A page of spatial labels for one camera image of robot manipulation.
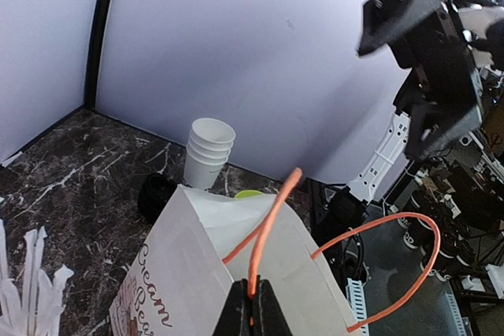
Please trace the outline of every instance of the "white backdrop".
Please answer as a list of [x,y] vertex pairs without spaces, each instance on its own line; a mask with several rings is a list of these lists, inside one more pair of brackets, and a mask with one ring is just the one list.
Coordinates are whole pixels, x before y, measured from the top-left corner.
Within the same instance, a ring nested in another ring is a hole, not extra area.
[[0,162],[83,103],[96,0],[0,0]]
[[388,49],[356,57],[364,1],[113,0],[98,110],[180,143],[192,120],[215,117],[237,131],[232,163],[347,181],[407,74]]

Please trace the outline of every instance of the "white paper cup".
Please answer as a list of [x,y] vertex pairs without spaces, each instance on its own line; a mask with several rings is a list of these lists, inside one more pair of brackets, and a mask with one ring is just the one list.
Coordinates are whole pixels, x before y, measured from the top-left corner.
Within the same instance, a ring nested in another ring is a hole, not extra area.
[[212,159],[196,156],[189,149],[186,149],[183,179],[187,185],[193,188],[210,189],[227,161],[227,157]]
[[206,149],[204,147],[198,146],[192,138],[189,138],[189,141],[187,141],[187,146],[186,148],[188,150],[191,150],[192,154],[195,155],[196,157],[201,156],[201,157],[206,157],[210,159],[224,159],[225,157],[228,157],[229,154],[231,153],[231,149],[225,150],[225,151],[213,151]]
[[190,137],[201,147],[222,151],[232,147],[236,133],[225,122],[213,118],[200,118],[191,125]]

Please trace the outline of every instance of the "dark marble surface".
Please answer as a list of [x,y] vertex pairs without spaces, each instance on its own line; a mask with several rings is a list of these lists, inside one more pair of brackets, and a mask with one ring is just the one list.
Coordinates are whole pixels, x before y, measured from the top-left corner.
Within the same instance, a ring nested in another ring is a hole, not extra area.
[[[24,234],[41,226],[49,235],[48,275],[62,264],[75,272],[65,292],[62,336],[112,334],[109,306],[150,229],[137,212],[139,188],[151,172],[180,182],[184,154],[175,143],[81,110],[0,171],[10,277],[19,285]],[[280,186],[227,165],[211,191],[234,196]],[[296,192],[288,202],[308,227],[308,195]]]

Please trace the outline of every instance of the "white paper bag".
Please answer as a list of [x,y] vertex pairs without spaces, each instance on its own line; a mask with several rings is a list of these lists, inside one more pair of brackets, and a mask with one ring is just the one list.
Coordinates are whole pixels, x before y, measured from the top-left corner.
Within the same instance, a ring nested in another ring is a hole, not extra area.
[[[221,259],[262,221],[274,198],[235,200],[179,186],[110,308],[114,335],[212,336],[232,282],[247,278],[253,243],[227,267]],[[261,279],[271,282],[294,336],[345,335],[357,320],[325,259],[311,259],[316,249],[284,205],[266,244]]]
[[113,334],[211,335],[232,283],[179,187],[110,307]]
[[[226,257],[262,221],[273,194],[234,200],[185,188],[210,240]],[[228,266],[235,281],[248,276],[251,242]],[[294,336],[347,334],[357,320],[327,261],[311,259],[318,248],[294,210],[283,204],[266,243],[259,274],[271,282]],[[352,335],[361,334],[356,330]]]

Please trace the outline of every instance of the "black corner trim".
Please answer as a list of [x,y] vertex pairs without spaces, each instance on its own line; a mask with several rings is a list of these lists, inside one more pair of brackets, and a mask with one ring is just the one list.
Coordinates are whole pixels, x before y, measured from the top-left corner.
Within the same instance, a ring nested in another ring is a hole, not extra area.
[[93,26],[91,28],[89,51],[87,53],[86,83],[84,85],[84,108],[89,110],[96,108],[98,74],[109,6],[110,0],[96,0],[94,8]]

